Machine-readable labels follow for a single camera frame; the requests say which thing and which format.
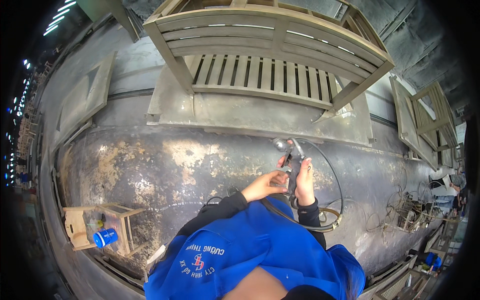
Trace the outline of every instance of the blue cup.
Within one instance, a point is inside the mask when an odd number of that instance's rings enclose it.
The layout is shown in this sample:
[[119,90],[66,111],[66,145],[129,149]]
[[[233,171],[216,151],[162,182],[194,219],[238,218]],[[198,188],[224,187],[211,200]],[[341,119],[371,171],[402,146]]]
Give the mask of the blue cup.
[[117,232],[113,228],[102,229],[93,234],[93,241],[99,248],[103,248],[119,239]]

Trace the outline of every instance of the concrete floor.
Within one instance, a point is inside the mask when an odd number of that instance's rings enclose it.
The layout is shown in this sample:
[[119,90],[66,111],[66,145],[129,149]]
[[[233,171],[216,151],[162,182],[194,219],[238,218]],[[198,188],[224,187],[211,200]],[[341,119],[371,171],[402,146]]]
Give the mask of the concrete floor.
[[[41,100],[44,146],[51,141],[69,88],[83,70],[111,51],[119,54],[110,94],[155,86],[164,62],[150,39],[132,44],[126,30],[117,28],[109,26],[94,33],[51,77]],[[149,246],[131,259],[106,250],[138,276],[146,259],[171,240],[209,197],[225,196],[229,185],[246,187],[257,176],[273,170],[280,157],[266,138],[146,126],[143,116],[149,101],[149,96],[108,101],[94,116],[97,128],[83,132],[73,146],[62,148],[56,161],[63,205],[121,202],[146,209],[132,218],[132,230],[137,244],[150,241]],[[372,128],[378,140],[373,148],[327,142],[321,148],[334,163],[345,196],[357,201],[367,218],[377,213],[383,222],[386,206],[389,200],[396,200],[391,196],[399,184],[406,185],[406,191],[417,190],[421,181],[435,173],[423,162],[403,158],[408,149],[398,140],[395,129],[376,122]],[[327,205],[339,197],[335,179],[319,154],[313,149],[306,152],[313,157],[315,195],[322,206]],[[347,202],[341,226],[325,238],[328,247],[345,245],[366,274],[371,274],[401,256],[438,223],[412,234],[396,231],[384,235],[381,229],[367,232],[360,207]],[[378,218],[372,216],[368,228],[377,225]],[[84,261],[83,254],[72,255]]]

